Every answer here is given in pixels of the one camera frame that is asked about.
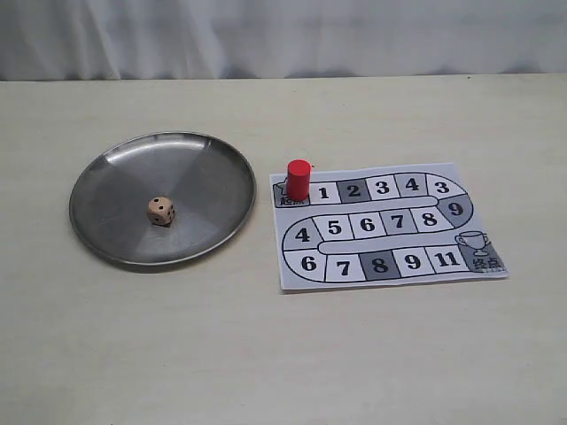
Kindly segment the red cylinder game piece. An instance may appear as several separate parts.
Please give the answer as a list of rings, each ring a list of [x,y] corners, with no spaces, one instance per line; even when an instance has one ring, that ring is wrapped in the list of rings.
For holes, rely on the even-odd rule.
[[[294,159],[287,166],[286,195],[297,202],[308,197],[312,166],[304,159]]]

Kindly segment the wooden die with black dots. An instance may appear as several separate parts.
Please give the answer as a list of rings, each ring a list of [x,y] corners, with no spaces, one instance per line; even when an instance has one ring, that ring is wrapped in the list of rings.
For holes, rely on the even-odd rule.
[[[148,204],[146,214],[152,225],[167,227],[175,217],[175,206],[168,197],[154,197]]]

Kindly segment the round stainless steel plate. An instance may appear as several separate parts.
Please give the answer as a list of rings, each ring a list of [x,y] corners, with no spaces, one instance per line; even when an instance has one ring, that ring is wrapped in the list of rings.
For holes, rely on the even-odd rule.
[[[138,136],[94,159],[69,198],[78,239],[102,260],[140,272],[168,270],[223,246],[245,226],[257,195],[246,157],[190,131]],[[168,197],[175,217],[152,225],[147,207]]]

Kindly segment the printed paper game board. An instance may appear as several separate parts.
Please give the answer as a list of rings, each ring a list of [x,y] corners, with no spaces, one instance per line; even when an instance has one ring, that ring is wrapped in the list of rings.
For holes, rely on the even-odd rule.
[[[314,172],[302,202],[269,179],[283,290],[509,276],[452,163]]]

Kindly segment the white backdrop curtain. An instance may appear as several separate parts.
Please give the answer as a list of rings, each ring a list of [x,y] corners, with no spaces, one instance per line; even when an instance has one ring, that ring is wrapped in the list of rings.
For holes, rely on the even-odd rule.
[[[560,73],[563,1],[4,1],[5,81]]]

